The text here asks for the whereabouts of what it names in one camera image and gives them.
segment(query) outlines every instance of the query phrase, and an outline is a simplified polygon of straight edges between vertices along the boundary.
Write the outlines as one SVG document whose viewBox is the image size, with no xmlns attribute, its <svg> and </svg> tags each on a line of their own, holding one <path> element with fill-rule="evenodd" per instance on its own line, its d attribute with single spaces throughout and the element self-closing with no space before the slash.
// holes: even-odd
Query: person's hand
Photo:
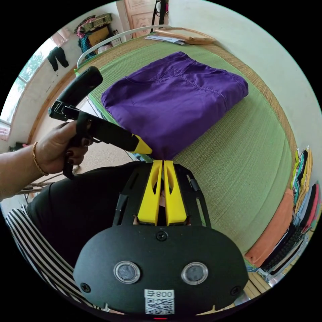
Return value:
<svg viewBox="0 0 322 322">
<path fill-rule="evenodd" d="M 51 130 L 36 146 L 36 160 L 45 173 L 59 173 L 64 168 L 66 156 L 69 163 L 79 165 L 84 160 L 84 154 L 92 142 L 82 140 L 81 147 L 67 149 L 69 141 L 76 135 L 76 121 L 63 123 Z"/>
</svg>

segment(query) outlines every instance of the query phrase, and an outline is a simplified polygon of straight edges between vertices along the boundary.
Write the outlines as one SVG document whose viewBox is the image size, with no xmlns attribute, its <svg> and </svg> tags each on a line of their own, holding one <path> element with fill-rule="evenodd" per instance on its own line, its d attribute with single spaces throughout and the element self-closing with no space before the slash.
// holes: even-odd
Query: striped sleeve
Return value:
<svg viewBox="0 0 322 322">
<path fill-rule="evenodd" d="M 73 279 L 73 268 L 38 231 L 29 218 L 25 205 L 21 209 L 11 210 L 6 216 L 6 224 L 25 260 L 46 283 L 79 303 L 105 311 L 83 297 Z"/>
</svg>

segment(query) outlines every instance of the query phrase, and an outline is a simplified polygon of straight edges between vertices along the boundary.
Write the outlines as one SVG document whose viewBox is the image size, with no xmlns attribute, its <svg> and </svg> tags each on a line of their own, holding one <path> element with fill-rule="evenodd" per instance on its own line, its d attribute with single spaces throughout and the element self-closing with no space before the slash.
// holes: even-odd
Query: folded purple garment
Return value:
<svg viewBox="0 0 322 322">
<path fill-rule="evenodd" d="M 172 160 L 247 95 L 241 76 L 176 52 L 122 78 L 101 100 L 150 146 L 152 158 Z"/>
</svg>

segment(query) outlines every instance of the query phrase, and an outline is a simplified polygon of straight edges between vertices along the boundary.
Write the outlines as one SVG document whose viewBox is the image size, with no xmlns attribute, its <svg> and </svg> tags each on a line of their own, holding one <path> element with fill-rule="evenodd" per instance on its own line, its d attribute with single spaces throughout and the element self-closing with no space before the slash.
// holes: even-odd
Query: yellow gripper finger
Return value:
<svg viewBox="0 0 322 322">
<path fill-rule="evenodd" d="M 161 194 L 161 175 L 162 161 L 154 160 L 138 214 L 138 220 L 142 223 L 157 225 Z"/>
<path fill-rule="evenodd" d="M 187 215 L 173 161 L 164 161 L 164 192 L 167 226 L 185 222 Z"/>
<path fill-rule="evenodd" d="M 133 134 L 134 136 L 136 136 L 139 139 L 139 142 L 137 144 L 137 147 L 135 148 L 134 151 L 129 151 L 132 153 L 140 153 L 140 154 L 151 154 L 152 153 L 152 149 L 138 136 Z"/>
</svg>

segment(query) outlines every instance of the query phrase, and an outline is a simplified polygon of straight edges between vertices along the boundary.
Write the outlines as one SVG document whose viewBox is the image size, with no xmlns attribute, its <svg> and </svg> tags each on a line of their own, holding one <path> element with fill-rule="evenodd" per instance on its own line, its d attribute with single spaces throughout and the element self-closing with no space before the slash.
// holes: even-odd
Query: woman's arm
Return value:
<svg viewBox="0 0 322 322">
<path fill-rule="evenodd" d="M 66 156 L 71 164 L 81 164 L 91 144 L 88 139 L 83 139 L 81 147 L 72 147 L 66 151 L 69 141 L 76 135 L 76 123 L 73 121 L 61 124 L 37 143 L 35 158 L 41 170 L 34 161 L 33 146 L 0 154 L 0 201 L 14 196 L 41 178 L 43 173 L 61 172 Z"/>
<path fill-rule="evenodd" d="M 28 146 L 0 155 L 0 201 L 42 177 L 34 163 L 32 148 Z"/>
</svg>

